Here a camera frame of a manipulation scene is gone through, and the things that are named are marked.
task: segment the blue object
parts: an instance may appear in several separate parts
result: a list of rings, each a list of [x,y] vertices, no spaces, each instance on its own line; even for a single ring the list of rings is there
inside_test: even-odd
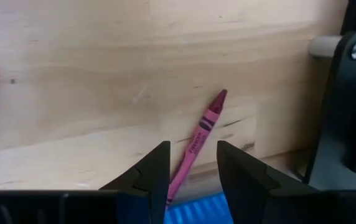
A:
[[[223,193],[200,198],[170,207],[164,215],[164,224],[233,223]]]

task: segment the wood grain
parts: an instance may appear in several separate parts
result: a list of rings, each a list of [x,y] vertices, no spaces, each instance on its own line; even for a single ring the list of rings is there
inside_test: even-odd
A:
[[[218,139],[266,157],[313,142],[341,0],[0,0],[0,189],[97,189],[162,140],[172,169],[210,100]]]

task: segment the pink object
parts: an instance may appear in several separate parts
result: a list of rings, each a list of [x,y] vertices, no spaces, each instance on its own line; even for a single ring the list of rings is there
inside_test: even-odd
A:
[[[221,114],[226,95],[227,90],[222,90],[208,107],[207,111],[203,115],[203,118],[200,120],[199,125],[196,127],[189,145],[185,148],[184,159],[179,166],[179,170],[168,188],[166,209],[168,209],[168,206],[174,199],[179,187],[184,182],[193,162],[196,160],[196,157],[202,149],[208,135],[214,127],[214,124],[217,122]]]

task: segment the light wood grain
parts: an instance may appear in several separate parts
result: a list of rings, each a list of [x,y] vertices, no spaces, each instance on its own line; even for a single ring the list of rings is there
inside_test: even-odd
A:
[[[307,45],[338,33],[346,3],[0,0],[0,189],[97,189],[162,140],[174,169],[222,88],[197,166],[218,139],[256,157],[307,147],[328,68]]]

